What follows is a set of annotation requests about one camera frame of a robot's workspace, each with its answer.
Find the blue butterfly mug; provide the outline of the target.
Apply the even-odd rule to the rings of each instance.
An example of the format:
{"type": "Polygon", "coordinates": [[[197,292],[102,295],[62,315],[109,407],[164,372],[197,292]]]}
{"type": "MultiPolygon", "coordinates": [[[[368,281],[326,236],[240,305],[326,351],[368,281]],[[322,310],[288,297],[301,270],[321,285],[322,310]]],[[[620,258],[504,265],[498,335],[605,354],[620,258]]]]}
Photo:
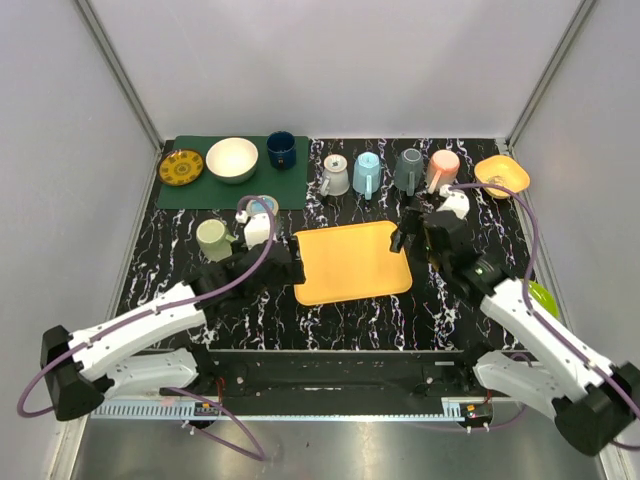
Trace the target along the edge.
{"type": "Polygon", "coordinates": [[[246,206],[246,211],[250,217],[265,214],[267,211],[271,211],[274,216],[279,213],[279,204],[277,200],[269,195],[260,195],[260,201],[251,200],[246,206]]]}

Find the pink mug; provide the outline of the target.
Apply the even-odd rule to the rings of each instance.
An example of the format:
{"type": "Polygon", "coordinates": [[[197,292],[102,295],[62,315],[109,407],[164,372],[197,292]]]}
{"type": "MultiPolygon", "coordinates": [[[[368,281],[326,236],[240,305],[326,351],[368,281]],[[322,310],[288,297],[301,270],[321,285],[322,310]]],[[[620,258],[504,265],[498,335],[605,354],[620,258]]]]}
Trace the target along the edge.
{"type": "Polygon", "coordinates": [[[430,158],[426,170],[426,186],[429,194],[435,193],[445,184],[451,184],[458,173],[460,160],[451,150],[441,149],[430,158]]]}

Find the light green mug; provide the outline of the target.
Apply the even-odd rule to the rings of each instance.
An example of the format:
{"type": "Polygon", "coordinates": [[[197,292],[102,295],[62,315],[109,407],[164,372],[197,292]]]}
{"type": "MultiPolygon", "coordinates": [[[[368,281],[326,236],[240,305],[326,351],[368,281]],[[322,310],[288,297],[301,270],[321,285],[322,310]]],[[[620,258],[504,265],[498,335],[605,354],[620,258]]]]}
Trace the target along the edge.
{"type": "Polygon", "coordinates": [[[218,219],[205,220],[196,230],[200,250],[209,261],[220,261],[232,255],[232,243],[236,238],[218,219]]]}

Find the white grey mug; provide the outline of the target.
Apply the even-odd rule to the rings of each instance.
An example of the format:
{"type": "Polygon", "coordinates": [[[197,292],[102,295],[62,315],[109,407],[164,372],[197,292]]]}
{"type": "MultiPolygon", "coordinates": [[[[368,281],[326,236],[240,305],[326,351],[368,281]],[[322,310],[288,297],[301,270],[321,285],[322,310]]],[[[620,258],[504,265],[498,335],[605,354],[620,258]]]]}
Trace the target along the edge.
{"type": "Polygon", "coordinates": [[[338,197],[350,187],[347,159],[339,154],[331,154],[324,160],[324,170],[320,183],[320,195],[338,197]]]}

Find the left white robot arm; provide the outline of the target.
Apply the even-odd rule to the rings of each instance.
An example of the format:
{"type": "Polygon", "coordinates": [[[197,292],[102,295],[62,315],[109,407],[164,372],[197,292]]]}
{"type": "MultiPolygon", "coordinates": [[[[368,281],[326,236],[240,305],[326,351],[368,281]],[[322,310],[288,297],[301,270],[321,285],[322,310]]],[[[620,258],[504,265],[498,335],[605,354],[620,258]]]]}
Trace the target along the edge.
{"type": "Polygon", "coordinates": [[[61,325],[42,336],[41,367],[57,420],[96,410],[117,392],[170,387],[196,396],[215,386],[210,361],[182,347],[169,357],[143,357],[148,346],[190,328],[236,315],[271,287],[305,281],[299,242],[264,242],[192,272],[154,300],[85,330],[61,325]]]}

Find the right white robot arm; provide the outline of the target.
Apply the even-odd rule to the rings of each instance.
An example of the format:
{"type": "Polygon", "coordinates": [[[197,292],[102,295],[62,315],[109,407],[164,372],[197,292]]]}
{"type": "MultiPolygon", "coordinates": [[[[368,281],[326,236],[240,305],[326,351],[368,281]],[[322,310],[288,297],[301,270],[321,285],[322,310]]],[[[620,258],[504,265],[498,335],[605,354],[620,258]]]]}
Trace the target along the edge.
{"type": "Polygon", "coordinates": [[[551,419],[578,452],[593,457],[639,418],[639,369],[616,365],[579,340],[530,295],[503,261],[474,249],[452,211],[406,209],[391,235],[394,253],[409,243],[468,305],[502,325],[538,360],[534,369],[488,347],[474,347],[454,371],[466,396],[504,393],[551,419]]]}

